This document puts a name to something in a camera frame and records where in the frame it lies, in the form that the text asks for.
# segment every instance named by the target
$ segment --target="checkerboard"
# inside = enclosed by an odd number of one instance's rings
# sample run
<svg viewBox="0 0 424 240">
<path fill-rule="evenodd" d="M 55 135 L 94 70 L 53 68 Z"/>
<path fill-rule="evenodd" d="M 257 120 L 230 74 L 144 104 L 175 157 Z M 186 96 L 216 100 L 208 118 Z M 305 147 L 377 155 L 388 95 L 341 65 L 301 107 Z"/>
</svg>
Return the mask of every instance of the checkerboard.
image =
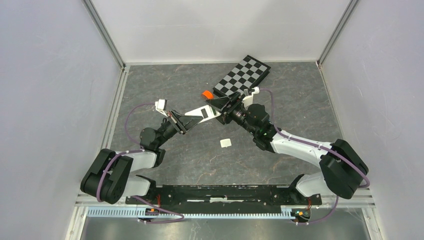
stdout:
<svg viewBox="0 0 424 240">
<path fill-rule="evenodd" d="M 257 87 L 270 69 L 270 66 L 247 55 L 213 88 L 213 93 L 218 97 L 235 92 L 243 94 L 243 90 Z"/>
</svg>

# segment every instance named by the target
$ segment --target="purple cable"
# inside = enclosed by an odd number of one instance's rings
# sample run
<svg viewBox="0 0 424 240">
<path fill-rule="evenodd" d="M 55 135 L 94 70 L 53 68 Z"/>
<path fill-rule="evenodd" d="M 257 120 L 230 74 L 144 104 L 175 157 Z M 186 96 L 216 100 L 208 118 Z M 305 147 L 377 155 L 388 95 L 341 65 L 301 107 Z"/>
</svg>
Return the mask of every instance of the purple cable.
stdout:
<svg viewBox="0 0 424 240">
<path fill-rule="evenodd" d="M 262 88 L 262 87 L 260 87 L 259 90 L 268 92 L 269 95 L 271 96 L 271 121 L 272 121 L 272 123 L 274 125 L 274 128 L 277 131 L 277 133 L 280 134 L 281 136 L 283 136 L 284 138 L 288 139 L 289 136 L 287 136 L 284 133 L 282 133 L 278 129 L 277 125 L 274 122 L 274 108 L 275 108 L 275 106 L 274 106 L 273 92 L 269 88 Z M 329 153 L 337 156 L 339 159 L 341 159 L 343 162 L 345 162 L 351 168 L 353 168 L 353 170 L 355 170 L 365 180 L 365 184 L 364 185 L 360 185 L 359 188 L 368 188 L 370 186 L 370 180 L 368 179 L 368 177 L 357 166 L 355 166 L 353 163 L 351 163 L 349 160 L 347 160 L 344 156 L 340 155 L 338 152 L 336 152 L 336 151 L 334 151 L 334 150 L 332 150 L 332 149 L 330 149 L 328 147 L 325 147 L 325 146 L 321 146 L 320 147 L 320 145 L 318 145 L 316 143 L 305 141 L 305 140 L 298 139 L 298 138 L 295 138 L 295 137 L 290 137 L 290 140 L 293 140 L 293 141 L 298 142 L 298 143 L 301 143 L 301 144 L 309 145 L 309 146 L 314 147 L 314 148 L 321 148 L 321 149 L 323 149 L 323 150 L 325 150 L 325 151 L 327 151 L 327 152 L 329 152 Z M 314 220 L 314 221 L 310 221 L 308 223 L 306 223 L 306 222 L 299 222 L 298 224 L 299 225 L 308 225 L 308 224 L 319 223 L 321 221 L 326 220 L 328 217 L 330 217 L 334 213 L 334 211 L 336 210 L 336 207 L 337 207 L 337 203 L 338 202 L 339 202 L 339 196 L 336 196 L 334 206 L 332 207 L 331 211 L 325 217 L 320 218 L 320 219 L 317 219 L 317 220 Z"/>
<path fill-rule="evenodd" d="M 134 107 L 129 113 L 128 113 L 128 116 L 126 117 L 126 120 L 125 120 L 125 125 L 123 126 L 123 128 L 125 129 L 125 133 L 126 133 L 126 136 L 128 137 L 128 139 L 129 140 L 131 140 L 131 142 L 134 142 L 135 144 L 137 144 L 137 145 L 140 145 L 140 141 L 137 141 L 137 140 L 135 140 L 134 138 L 132 138 L 131 136 L 130 136 L 130 134 L 128 133 L 128 129 L 127 129 L 127 124 L 128 124 L 128 119 L 130 118 L 130 115 L 136 110 L 136 109 L 138 109 L 139 107 L 143 107 L 143 106 L 146 106 L 146 105 L 155 105 L 153 102 L 149 102 L 149 103 L 143 103 L 143 104 L 140 104 L 140 105 L 138 105 L 138 106 L 136 106 L 136 107 Z"/>
<path fill-rule="evenodd" d="M 149 205 L 150 207 L 152 207 L 154 209 L 157 209 L 159 211 L 165 212 L 167 214 L 173 214 L 173 215 L 180 216 L 180 218 L 172 219 L 172 220 L 165 220 L 165 221 L 144 221 L 145 224 L 169 224 L 169 223 L 176 223 L 176 222 L 180 222 L 180 221 L 184 220 L 184 218 L 185 218 L 184 215 L 182 215 L 181 213 L 169 211 L 169 210 L 163 209 L 161 207 L 155 206 L 155 205 L 151 204 L 150 202 L 144 200 L 143 198 L 141 198 L 139 196 L 131 196 L 131 198 L 137 199 L 138 201 L 141 201 L 144 204 Z"/>
<path fill-rule="evenodd" d="M 107 164 L 106 168 L 103 170 L 103 174 L 100 177 L 100 181 L 98 182 L 98 187 L 97 187 L 97 192 L 95 193 L 95 198 L 97 199 L 97 202 L 101 203 L 103 202 L 100 199 L 100 191 L 102 190 L 102 185 L 103 185 L 103 181 L 105 180 L 106 174 L 108 174 L 109 169 L 111 169 L 112 164 L 114 164 L 114 162 L 122 155 L 125 154 L 135 154 L 135 153 L 141 153 L 144 152 L 144 149 L 140 149 L 140 150 L 132 150 L 132 151 L 123 151 L 120 152 L 118 154 L 116 154 Z"/>
</svg>

